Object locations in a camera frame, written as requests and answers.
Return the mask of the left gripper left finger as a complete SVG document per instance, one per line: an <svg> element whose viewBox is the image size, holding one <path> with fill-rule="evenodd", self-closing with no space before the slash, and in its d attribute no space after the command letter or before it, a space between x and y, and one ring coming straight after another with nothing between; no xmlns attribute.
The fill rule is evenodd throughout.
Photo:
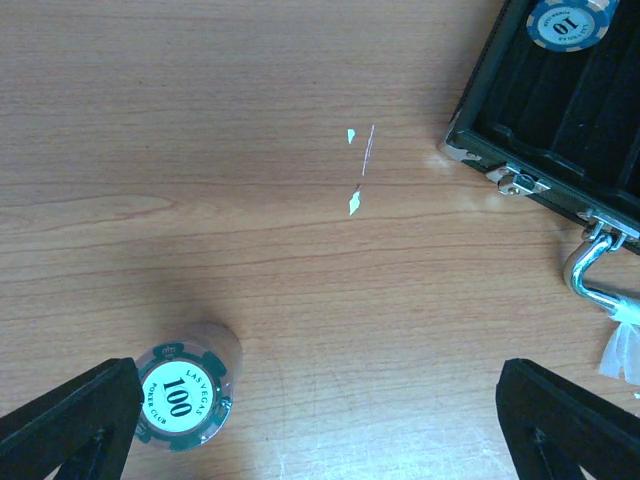
<svg viewBox="0 0 640 480"><path fill-rule="evenodd" d="M1 477L119 479L142 403L134 360L104 361L1 418Z"/></svg>

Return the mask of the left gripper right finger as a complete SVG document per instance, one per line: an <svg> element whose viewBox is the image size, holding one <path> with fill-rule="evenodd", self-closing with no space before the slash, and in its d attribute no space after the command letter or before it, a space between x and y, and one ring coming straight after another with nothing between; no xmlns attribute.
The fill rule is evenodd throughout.
<svg viewBox="0 0 640 480"><path fill-rule="evenodd" d="M531 360L504 363L496 407L520 479L639 477L639 418Z"/></svg>

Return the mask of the black poker set case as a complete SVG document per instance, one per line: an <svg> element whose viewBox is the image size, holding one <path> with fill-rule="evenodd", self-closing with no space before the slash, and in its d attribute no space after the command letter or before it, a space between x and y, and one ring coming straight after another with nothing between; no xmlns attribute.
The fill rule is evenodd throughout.
<svg viewBox="0 0 640 480"><path fill-rule="evenodd" d="M602 256L639 248L639 5L619 1L596 45L537 46L525 22L538 1L506 2L441 150L511 197L529 197L583 228L564 281L614 321L602 375L639 381L639 302L585 282Z"/></svg>

